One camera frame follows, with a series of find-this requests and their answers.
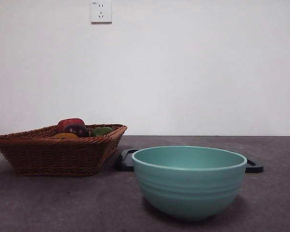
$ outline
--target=table surface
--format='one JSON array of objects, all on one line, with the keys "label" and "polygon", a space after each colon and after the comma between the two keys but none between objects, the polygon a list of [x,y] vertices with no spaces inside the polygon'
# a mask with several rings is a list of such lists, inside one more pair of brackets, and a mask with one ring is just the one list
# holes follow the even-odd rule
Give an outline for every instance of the table surface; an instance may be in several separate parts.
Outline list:
[{"label": "table surface", "polygon": [[[146,201],[134,172],[114,163],[126,149],[195,145],[264,164],[246,173],[235,201],[203,221],[171,218]],[[290,137],[123,136],[90,177],[16,176],[0,153],[0,232],[290,232]]]}]

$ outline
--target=electrical outlet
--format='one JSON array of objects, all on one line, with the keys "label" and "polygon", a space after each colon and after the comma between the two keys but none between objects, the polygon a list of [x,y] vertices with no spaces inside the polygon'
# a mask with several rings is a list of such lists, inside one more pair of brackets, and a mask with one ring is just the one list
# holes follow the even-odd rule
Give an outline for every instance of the electrical outlet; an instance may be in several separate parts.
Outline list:
[{"label": "electrical outlet", "polygon": [[91,22],[92,23],[112,22],[111,0],[97,0],[91,3]]}]

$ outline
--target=teal bowl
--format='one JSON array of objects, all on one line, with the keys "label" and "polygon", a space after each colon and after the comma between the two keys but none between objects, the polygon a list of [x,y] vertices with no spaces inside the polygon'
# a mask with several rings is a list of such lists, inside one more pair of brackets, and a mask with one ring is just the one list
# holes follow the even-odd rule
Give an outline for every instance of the teal bowl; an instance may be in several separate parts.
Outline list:
[{"label": "teal bowl", "polygon": [[226,209],[242,185],[247,159],[227,150],[159,146],[132,155],[145,198],[160,211],[201,220]]}]

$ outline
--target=wicker basket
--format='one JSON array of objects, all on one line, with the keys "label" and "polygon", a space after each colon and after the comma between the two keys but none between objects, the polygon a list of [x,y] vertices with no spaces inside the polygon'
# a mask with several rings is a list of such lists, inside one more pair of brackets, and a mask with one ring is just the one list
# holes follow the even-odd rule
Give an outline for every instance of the wicker basket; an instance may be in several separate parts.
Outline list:
[{"label": "wicker basket", "polygon": [[116,150],[127,129],[120,124],[86,125],[88,130],[111,127],[107,135],[88,138],[52,138],[57,125],[0,135],[0,152],[18,175],[90,176],[99,172]]}]

